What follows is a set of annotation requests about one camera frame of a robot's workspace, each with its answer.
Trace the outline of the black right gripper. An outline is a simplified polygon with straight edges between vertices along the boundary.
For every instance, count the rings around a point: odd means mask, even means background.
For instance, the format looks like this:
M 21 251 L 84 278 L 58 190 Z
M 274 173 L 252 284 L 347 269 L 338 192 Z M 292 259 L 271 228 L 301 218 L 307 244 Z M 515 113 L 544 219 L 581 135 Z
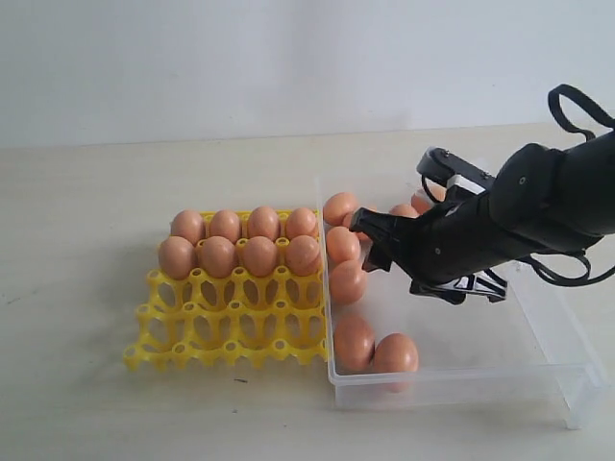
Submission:
M 523 255 L 524 244 L 489 215 L 488 198 L 433 209 L 419 218 L 396 217 L 366 207 L 351 217 L 349 230 L 373 242 L 362 263 L 367 273 L 389 273 L 393 260 L 411 278 L 409 293 L 461 304 L 467 295 L 503 301 L 507 282 L 492 268 Z

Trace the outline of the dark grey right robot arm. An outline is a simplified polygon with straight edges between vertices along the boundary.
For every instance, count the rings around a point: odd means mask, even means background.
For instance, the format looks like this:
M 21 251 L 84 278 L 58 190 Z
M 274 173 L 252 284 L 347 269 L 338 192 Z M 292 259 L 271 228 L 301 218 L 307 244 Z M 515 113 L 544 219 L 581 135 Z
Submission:
M 509 261 L 560 287 L 613 276 L 566 278 L 537 260 L 565 255 L 589 268 L 586 251 L 614 232 L 613 133 L 564 151 L 530 143 L 497 176 L 442 148 L 428 149 L 417 171 L 445 187 L 444 200 L 417 218 L 358 209 L 350 229 L 372 241 L 364 271 L 397 265 L 411 279 L 411 294 L 451 304 L 469 294 L 504 300 L 507 283 L 493 269 Z

